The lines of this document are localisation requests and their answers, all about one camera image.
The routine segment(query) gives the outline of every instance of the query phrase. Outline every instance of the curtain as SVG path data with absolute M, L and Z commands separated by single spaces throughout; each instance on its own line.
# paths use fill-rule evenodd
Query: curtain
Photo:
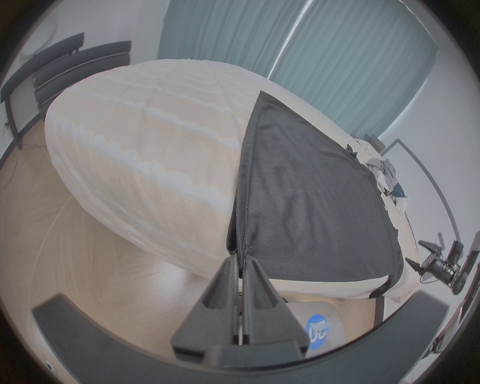
M 270 80 L 346 132 L 379 136 L 418 92 L 437 50 L 398 0 L 313 0 Z
M 213 60 L 264 77 L 305 0 L 171 0 L 159 59 Z

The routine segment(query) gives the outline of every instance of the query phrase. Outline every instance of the mattress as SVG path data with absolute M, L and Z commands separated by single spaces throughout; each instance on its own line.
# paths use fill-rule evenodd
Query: mattress
M 228 256 L 242 144 L 260 92 L 342 148 L 350 145 L 360 164 L 370 159 L 321 112 L 255 73 L 212 61 L 156 60 L 95 74 L 58 96 L 45 121 L 52 164 L 81 206 L 108 228 L 173 265 L 211 277 Z M 398 231 L 402 258 L 418 260 L 405 215 L 390 198 L 380 199 Z M 280 293 L 338 298 L 369 297 L 388 279 L 271 276 Z M 403 263 L 384 295 L 405 298 L 417 286 L 418 276 Z

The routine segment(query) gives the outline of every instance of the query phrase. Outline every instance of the floor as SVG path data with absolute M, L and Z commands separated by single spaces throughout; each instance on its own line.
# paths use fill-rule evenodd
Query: floor
M 29 352 L 64 383 L 76 382 L 31 315 L 62 292 L 111 332 L 174 358 L 169 339 L 208 281 L 140 250 L 84 211 L 51 165 L 43 122 L 23 143 L 0 169 L 0 299 Z M 373 327 L 374 300 L 291 299 L 331 302 L 347 342 Z

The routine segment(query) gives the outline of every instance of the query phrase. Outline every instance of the motor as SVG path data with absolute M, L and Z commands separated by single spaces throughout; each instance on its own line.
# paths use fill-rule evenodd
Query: motor
M 454 295 L 458 295 L 465 286 L 468 275 L 477 260 L 480 250 L 480 231 L 476 233 L 470 252 L 461 268 L 458 265 L 458 259 L 463 251 L 462 243 L 455 240 L 445 260 L 442 259 L 442 248 L 440 246 L 423 240 L 419 241 L 419 245 L 428 249 L 431 252 L 430 256 L 421 265 L 409 258 L 405 258 L 407 263 L 420 276 L 427 272 L 431 273 L 438 280 L 447 284 Z

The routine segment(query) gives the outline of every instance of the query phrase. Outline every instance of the circular blue sticker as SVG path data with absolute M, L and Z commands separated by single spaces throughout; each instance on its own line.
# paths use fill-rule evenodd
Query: circular blue sticker
M 322 315 L 315 314 L 307 321 L 305 332 L 310 338 L 310 349 L 320 348 L 328 337 L 328 321 Z

